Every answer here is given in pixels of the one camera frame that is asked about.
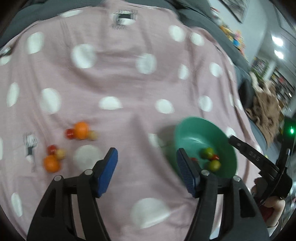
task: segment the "white pillar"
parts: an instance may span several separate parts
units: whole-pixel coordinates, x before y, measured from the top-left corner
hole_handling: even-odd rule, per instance
[[[263,76],[263,79],[265,81],[270,79],[275,68],[276,68],[276,62],[274,60],[270,60],[269,65],[268,65],[268,69],[267,69],[265,75]]]

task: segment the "brown plush blanket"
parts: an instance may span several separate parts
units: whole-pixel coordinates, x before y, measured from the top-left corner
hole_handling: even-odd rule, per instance
[[[256,126],[262,132],[267,146],[269,146],[277,132],[279,125],[280,106],[276,98],[275,88],[272,86],[269,90],[255,91],[253,107],[246,109],[249,118],[254,121]]]

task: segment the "framed picture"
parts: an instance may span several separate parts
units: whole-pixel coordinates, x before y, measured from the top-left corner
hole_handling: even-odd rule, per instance
[[[242,23],[246,15],[250,0],[220,0],[235,16],[235,18]]]

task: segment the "plastic bowl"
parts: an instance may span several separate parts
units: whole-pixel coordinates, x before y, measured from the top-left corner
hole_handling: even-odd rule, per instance
[[[233,177],[237,171],[237,157],[222,130],[212,122],[198,117],[186,118],[176,127],[175,151],[184,148],[189,158],[199,160],[202,169],[208,169],[210,162],[201,157],[202,150],[207,147],[213,148],[220,157],[221,167],[214,174],[224,178]]]

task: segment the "pink cloth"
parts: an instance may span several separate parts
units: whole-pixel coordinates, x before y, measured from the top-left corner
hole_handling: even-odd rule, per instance
[[[233,63],[207,31],[184,26],[170,10],[108,1],[36,23],[8,46],[11,56],[0,59],[0,205],[23,237],[55,175],[76,176],[116,147],[117,167],[97,201],[110,238],[184,240],[197,200],[159,148],[161,133],[200,116],[257,147]],[[82,120],[97,141],[65,139],[65,129]],[[38,142],[35,172],[23,139],[30,132]],[[164,136],[160,145],[173,134]],[[42,166],[51,144],[68,151],[55,174]],[[251,188],[258,169],[238,154],[237,174]],[[142,229],[135,204],[145,198],[158,201],[162,221]],[[221,205],[218,198],[213,228]]]

